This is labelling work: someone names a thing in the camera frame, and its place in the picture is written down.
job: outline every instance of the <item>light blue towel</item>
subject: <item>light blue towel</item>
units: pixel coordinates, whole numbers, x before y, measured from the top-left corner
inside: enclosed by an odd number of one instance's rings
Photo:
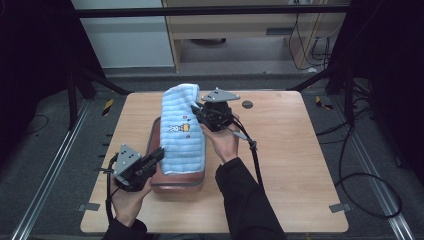
[[[180,84],[162,97],[160,144],[165,157],[160,161],[163,174],[201,172],[205,169],[205,136],[191,110],[197,106],[199,86]]]

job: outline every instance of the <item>wooden table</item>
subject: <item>wooden table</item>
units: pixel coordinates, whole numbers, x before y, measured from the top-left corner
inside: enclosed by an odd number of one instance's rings
[[[332,213],[339,203],[327,165],[319,147],[302,96],[289,91],[237,91],[241,99],[230,101],[252,139],[258,156],[267,196],[286,232],[344,232],[344,212]],[[143,155],[153,121],[161,113],[161,92],[130,94],[116,126],[103,167],[126,143]],[[242,102],[253,102],[245,109]],[[239,156],[255,175],[249,145],[240,141]],[[223,197],[215,182],[221,160],[208,140],[206,176],[197,193],[155,193],[146,196],[138,216],[151,233],[228,232]],[[98,211],[86,211],[84,232],[105,232],[108,226],[104,200],[106,175],[99,174],[90,203]]]

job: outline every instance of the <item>black sleeve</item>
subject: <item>black sleeve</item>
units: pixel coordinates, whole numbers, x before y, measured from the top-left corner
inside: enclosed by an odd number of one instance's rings
[[[129,228],[120,223],[115,218],[109,224],[109,228],[107,229],[106,234],[103,236],[102,240],[142,240],[146,236],[146,232],[146,225],[137,219],[135,220],[133,226]]]
[[[215,179],[224,196],[225,213],[233,240],[286,239],[265,191],[240,158],[221,165]]]

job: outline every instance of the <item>sticker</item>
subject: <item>sticker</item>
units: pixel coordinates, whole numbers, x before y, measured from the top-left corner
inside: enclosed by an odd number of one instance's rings
[[[102,116],[107,116],[107,114],[110,111],[110,108],[112,107],[112,104],[113,104],[113,99],[107,100],[105,108],[103,109],[103,112],[102,112]]]

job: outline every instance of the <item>black pole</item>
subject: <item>black pole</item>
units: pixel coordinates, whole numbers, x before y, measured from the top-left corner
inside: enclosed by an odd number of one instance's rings
[[[71,15],[78,18],[192,16],[192,15],[239,15],[239,14],[287,14],[287,13],[340,13],[348,12],[349,4],[337,5],[253,5],[212,7],[166,7],[126,9],[84,9],[54,11],[50,14]]]

